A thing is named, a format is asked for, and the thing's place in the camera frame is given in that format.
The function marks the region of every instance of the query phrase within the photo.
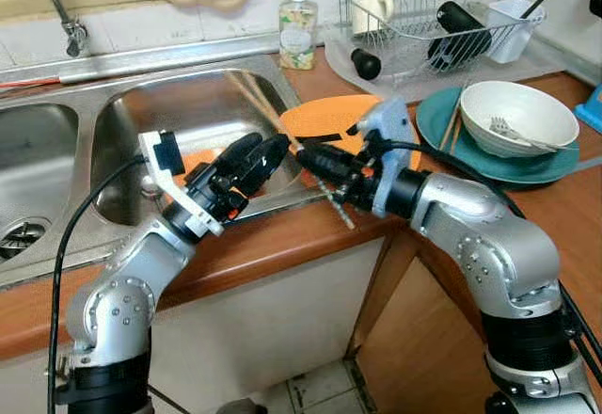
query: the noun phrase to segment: faucet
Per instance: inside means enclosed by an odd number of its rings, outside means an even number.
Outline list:
[[[87,30],[76,17],[69,16],[60,0],[51,1],[60,16],[63,30],[67,33],[67,55],[75,58],[86,48]]]

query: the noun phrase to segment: white bowl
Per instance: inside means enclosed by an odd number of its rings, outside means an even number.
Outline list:
[[[577,139],[579,124],[563,103],[539,89],[510,82],[471,85],[460,99],[462,120],[477,144],[499,157],[531,157],[547,151],[522,139],[511,139],[489,130],[491,118],[506,119],[520,134],[556,146]]]

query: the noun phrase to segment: sink drain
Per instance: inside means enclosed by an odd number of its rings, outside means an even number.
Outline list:
[[[31,247],[46,232],[48,224],[41,218],[24,220],[13,226],[0,239],[0,258],[10,259]]]

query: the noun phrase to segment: soap dispenser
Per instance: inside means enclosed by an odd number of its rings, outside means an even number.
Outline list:
[[[286,0],[278,12],[280,66],[309,70],[315,58],[318,5],[309,0]]]

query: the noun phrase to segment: white cabinet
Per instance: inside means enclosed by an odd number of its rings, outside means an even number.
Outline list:
[[[342,357],[382,242],[160,312],[150,382],[203,412]],[[3,414],[45,412],[45,368],[44,353],[0,362]]]

